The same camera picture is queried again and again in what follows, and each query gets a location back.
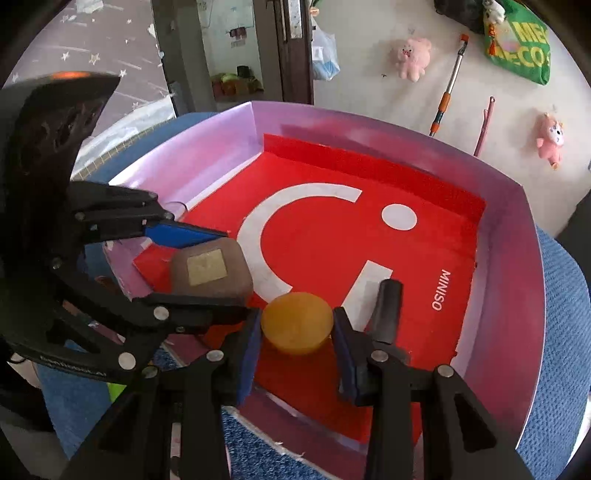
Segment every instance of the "pink pig plush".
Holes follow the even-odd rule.
[[[409,38],[406,44],[398,50],[400,60],[400,78],[409,78],[416,82],[425,75],[425,68],[431,61],[431,42],[426,38]]]
[[[562,161],[562,146],[564,145],[564,131],[562,124],[556,118],[546,113],[540,127],[540,137],[535,139],[538,145],[538,155],[550,162],[553,169],[558,169]]]

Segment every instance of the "orange mop pole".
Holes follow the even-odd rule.
[[[441,123],[441,119],[443,118],[443,114],[447,110],[447,106],[449,105],[450,100],[452,99],[452,90],[453,86],[456,83],[457,74],[460,71],[460,65],[462,64],[462,59],[464,58],[464,52],[466,51],[466,47],[468,46],[469,37],[466,34],[462,34],[460,37],[460,41],[462,42],[462,46],[460,50],[457,52],[456,64],[453,66],[452,77],[449,79],[449,83],[447,84],[447,89],[441,97],[441,102],[439,103],[439,109],[437,110],[437,115],[433,124],[431,125],[431,131],[429,132],[429,137],[434,137],[439,130],[439,124]]]

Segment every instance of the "floor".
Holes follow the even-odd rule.
[[[315,82],[317,106],[370,116],[428,133],[459,48],[462,25],[437,14],[433,0],[325,0],[316,18],[336,36],[340,73]],[[416,84],[398,77],[392,49],[410,36],[433,43],[427,74]],[[535,221],[551,235],[591,189],[591,88],[562,43],[551,35],[552,70],[539,86],[494,66],[483,38],[470,44],[437,139],[472,154],[489,97],[495,111],[480,158],[523,185]],[[534,125],[543,112],[564,122],[563,163],[554,171],[537,156]]]

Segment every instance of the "white circle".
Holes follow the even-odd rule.
[[[135,357],[129,352],[123,352],[119,355],[119,366],[123,370],[133,370],[135,368]]]
[[[417,224],[417,214],[406,205],[393,203],[382,210],[382,220],[396,230],[410,230]]]

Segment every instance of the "red board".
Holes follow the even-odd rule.
[[[353,197],[331,193],[337,189],[353,192]],[[355,302],[372,305],[375,296],[364,297],[358,277],[368,263],[387,276],[391,270],[391,277],[404,284],[396,343],[410,354],[413,366],[433,369],[455,355],[484,207],[474,195],[411,167],[266,136],[265,151],[183,221],[228,231],[233,238],[242,229],[239,241],[249,266],[252,249],[260,243],[264,262],[292,291],[316,294],[333,307],[343,304],[354,285],[361,288],[349,299],[352,310]],[[269,218],[263,210],[271,212]],[[385,213],[394,211],[402,216]],[[135,260],[156,290],[170,288],[167,261],[173,252],[152,245]],[[266,288],[259,278],[257,290],[257,278],[264,272],[258,267],[251,272],[255,291],[270,300],[273,285]],[[255,294],[252,305],[264,307],[265,301]],[[226,332],[211,329],[206,342],[218,346]],[[371,410],[338,397],[330,342],[311,355],[294,357],[265,341],[255,379],[327,428],[367,440]]]

